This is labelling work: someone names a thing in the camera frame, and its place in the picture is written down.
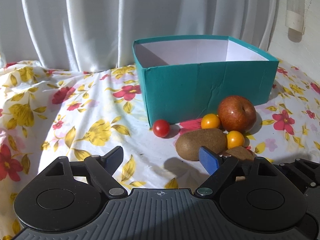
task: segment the curtain fold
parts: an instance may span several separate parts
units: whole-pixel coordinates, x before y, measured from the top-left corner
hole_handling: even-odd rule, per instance
[[[230,35],[267,50],[276,0],[0,0],[2,61],[98,72],[133,62],[135,39]]]

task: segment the red apple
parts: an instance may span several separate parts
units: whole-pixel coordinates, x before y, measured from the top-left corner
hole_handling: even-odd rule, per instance
[[[253,104],[241,96],[229,96],[218,106],[218,116],[227,131],[248,132],[257,120]]]

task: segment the orange cherry tomato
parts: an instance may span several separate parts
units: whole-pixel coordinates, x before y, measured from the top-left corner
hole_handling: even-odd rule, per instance
[[[206,114],[201,120],[202,129],[219,128],[220,118],[215,114]]]
[[[244,136],[242,133],[238,131],[230,131],[227,134],[227,147],[228,149],[231,149],[233,147],[237,146],[243,146],[244,145]]]

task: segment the brown kiwi fruit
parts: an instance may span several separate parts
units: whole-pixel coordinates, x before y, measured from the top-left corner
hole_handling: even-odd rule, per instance
[[[200,129],[182,134],[175,146],[181,158],[188,161],[198,161],[201,146],[206,146],[209,150],[220,153],[227,147],[227,137],[219,129]]]
[[[233,157],[236,157],[240,161],[244,161],[244,160],[253,161],[255,157],[251,152],[249,152],[246,148],[242,146],[228,149],[226,150],[226,153],[230,154]]]

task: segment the teal box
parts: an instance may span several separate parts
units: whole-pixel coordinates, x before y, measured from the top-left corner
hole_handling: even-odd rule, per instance
[[[279,61],[228,36],[166,36],[136,40],[133,54],[149,125],[216,113],[230,95],[266,103]]]

